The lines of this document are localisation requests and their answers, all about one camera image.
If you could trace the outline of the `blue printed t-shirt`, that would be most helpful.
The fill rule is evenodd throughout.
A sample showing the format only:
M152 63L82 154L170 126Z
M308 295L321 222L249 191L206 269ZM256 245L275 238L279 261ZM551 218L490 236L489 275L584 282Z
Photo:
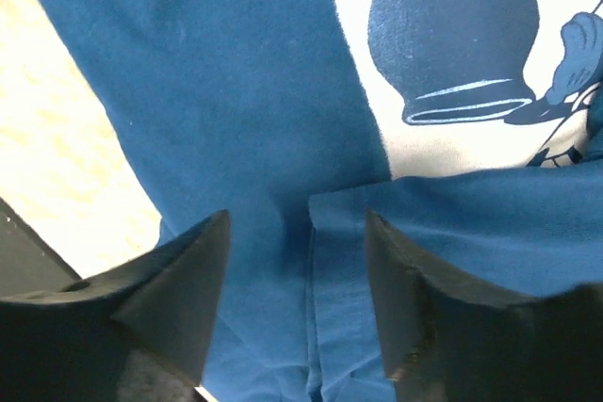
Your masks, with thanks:
M602 0L40 0L167 241L226 209L204 387L391 401L367 210L529 296L602 279Z

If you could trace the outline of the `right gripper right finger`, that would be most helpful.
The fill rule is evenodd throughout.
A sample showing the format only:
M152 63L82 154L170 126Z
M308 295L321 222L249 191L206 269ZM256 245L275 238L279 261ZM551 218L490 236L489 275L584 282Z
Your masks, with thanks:
M602 287L530 297L421 248L374 212L367 271L399 401L598 401Z

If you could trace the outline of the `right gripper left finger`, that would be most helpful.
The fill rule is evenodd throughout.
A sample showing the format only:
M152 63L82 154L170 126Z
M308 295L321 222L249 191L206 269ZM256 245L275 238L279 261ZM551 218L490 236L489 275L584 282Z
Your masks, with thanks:
M218 211L57 291L1 300L5 401L198 401L230 251Z

